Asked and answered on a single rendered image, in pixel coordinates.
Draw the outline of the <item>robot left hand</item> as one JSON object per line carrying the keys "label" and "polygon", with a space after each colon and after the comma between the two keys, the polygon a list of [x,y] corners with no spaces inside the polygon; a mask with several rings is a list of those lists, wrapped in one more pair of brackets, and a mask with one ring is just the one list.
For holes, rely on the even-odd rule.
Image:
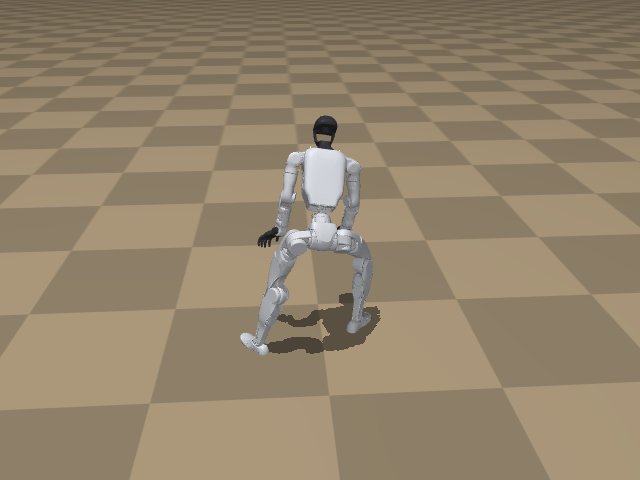
{"label": "robot left hand", "polygon": [[267,243],[267,240],[269,239],[268,246],[270,247],[271,240],[275,237],[276,237],[276,242],[278,242],[280,237],[280,236],[276,236],[276,234],[278,234],[278,231],[279,231],[278,227],[275,227],[275,228],[273,227],[272,230],[264,233],[264,235],[260,236],[258,239],[258,246],[260,246],[260,242],[261,242],[261,247],[263,247],[263,242],[264,242],[264,247],[266,248],[266,243]]}

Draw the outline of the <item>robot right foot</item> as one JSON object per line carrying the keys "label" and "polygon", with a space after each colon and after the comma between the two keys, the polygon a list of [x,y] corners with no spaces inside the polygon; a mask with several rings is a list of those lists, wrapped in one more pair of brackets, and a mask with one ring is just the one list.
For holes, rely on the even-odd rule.
{"label": "robot right foot", "polygon": [[361,327],[367,325],[371,321],[371,314],[368,312],[362,312],[362,320],[357,322],[356,316],[354,320],[350,320],[347,324],[346,331],[349,333],[356,333]]}

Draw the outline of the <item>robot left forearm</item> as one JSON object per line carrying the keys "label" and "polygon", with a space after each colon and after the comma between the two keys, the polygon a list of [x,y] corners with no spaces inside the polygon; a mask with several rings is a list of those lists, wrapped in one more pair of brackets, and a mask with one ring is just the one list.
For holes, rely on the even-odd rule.
{"label": "robot left forearm", "polygon": [[276,220],[275,227],[278,227],[279,231],[278,231],[278,234],[276,234],[276,236],[285,236],[287,227],[290,224],[289,218],[290,218],[290,212],[292,207],[287,203],[281,202],[282,193],[283,193],[283,190],[280,194],[279,204],[278,204],[278,216],[277,216],[278,218]]}

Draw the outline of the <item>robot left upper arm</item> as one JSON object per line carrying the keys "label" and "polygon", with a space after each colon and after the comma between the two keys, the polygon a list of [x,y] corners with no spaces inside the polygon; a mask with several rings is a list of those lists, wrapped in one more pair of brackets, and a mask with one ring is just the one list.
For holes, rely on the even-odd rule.
{"label": "robot left upper arm", "polygon": [[295,202],[296,193],[294,187],[296,184],[298,172],[297,167],[302,165],[305,152],[292,152],[287,159],[285,173],[283,178],[283,193],[281,197],[282,203],[293,204]]}

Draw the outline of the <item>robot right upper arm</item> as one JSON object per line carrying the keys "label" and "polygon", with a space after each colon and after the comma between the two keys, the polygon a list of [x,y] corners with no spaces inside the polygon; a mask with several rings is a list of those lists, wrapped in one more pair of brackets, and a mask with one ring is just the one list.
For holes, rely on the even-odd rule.
{"label": "robot right upper arm", "polygon": [[343,204],[346,208],[353,208],[360,203],[360,171],[359,163],[349,157],[346,157],[346,180],[349,195],[343,198]]}

